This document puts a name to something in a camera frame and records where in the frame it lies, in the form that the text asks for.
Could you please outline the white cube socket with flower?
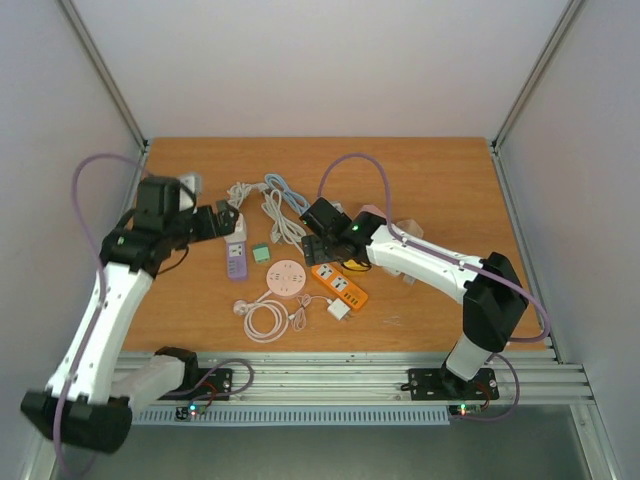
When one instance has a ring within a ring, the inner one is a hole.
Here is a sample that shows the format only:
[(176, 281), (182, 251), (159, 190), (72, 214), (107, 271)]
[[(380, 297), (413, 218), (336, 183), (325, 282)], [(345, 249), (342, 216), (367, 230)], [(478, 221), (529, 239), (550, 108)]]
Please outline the white cube socket with flower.
[(238, 219), (235, 223), (234, 232), (229, 236), (230, 243), (246, 242), (248, 239), (248, 229), (245, 217), (242, 213), (238, 214)]

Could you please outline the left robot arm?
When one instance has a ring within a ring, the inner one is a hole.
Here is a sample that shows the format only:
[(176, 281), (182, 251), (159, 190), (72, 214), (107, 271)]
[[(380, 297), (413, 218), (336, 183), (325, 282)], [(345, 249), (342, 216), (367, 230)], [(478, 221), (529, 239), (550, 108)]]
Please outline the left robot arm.
[(196, 353), (162, 347), (121, 380), (114, 373), (132, 319), (163, 263), (194, 243), (231, 235), (239, 212), (226, 201), (198, 205), (202, 179), (149, 176), (134, 206), (102, 240), (93, 292), (63, 360), (43, 390), (29, 390), (22, 414), (55, 448), (112, 454), (133, 419), (158, 399), (184, 399), (203, 383)]

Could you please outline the pink cube socket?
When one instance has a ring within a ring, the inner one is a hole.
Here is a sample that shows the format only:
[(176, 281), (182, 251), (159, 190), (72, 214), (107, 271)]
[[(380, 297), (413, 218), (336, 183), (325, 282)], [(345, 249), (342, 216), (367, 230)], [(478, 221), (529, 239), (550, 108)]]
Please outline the pink cube socket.
[(362, 212), (367, 212), (367, 213), (371, 213), (373, 215), (377, 215), (381, 218), (386, 218), (386, 213), (384, 211), (382, 211), (380, 208), (376, 207), (373, 204), (366, 204), (363, 205), (361, 207), (361, 209), (359, 210), (360, 213)]

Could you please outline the yellow cube socket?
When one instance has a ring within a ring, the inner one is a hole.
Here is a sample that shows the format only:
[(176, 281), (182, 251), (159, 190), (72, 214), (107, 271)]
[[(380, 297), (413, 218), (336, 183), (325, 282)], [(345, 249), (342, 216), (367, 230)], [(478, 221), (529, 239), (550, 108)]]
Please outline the yellow cube socket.
[(345, 275), (364, 275), (371, 270), (371, 266), (356, 260), (348, 260), (341, 263), (341, 269)]

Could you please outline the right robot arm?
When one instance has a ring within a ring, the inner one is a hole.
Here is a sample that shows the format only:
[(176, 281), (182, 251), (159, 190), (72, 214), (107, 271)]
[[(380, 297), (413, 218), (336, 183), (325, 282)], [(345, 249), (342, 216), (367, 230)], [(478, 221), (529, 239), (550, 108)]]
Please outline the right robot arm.
[(511, 340), (529, 301), (505, 256), (463, 255), (414, 237), (381, 215), (355, 218), (320, 197), (300, 220), (311, 233), (302, 239), (305, 262), (315, 266), (354, 260), (396, 270), (444, 293), (462, 306), (462, 334), (439, 369), (436, 390), (461, 399), (477, 382), (484, 363)]

